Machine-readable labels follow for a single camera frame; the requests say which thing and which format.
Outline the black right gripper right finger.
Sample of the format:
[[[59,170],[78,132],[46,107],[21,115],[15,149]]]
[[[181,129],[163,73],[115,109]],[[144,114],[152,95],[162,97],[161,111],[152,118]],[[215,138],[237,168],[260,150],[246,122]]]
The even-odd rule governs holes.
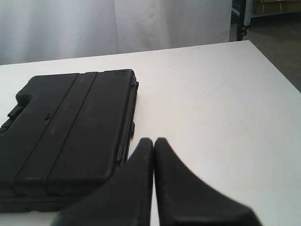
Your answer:
[[[213,189],[180,160],[166,138],[154,145],[161,226],[260,226],[254,211]]]

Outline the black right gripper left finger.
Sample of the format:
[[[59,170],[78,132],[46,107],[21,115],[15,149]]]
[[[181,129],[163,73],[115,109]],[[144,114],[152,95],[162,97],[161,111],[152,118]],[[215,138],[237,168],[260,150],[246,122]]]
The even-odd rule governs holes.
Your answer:
[[[126,164],[99,189],[60,211],[54,226],[148,226],[153,188],[153,142],[142,138]]]

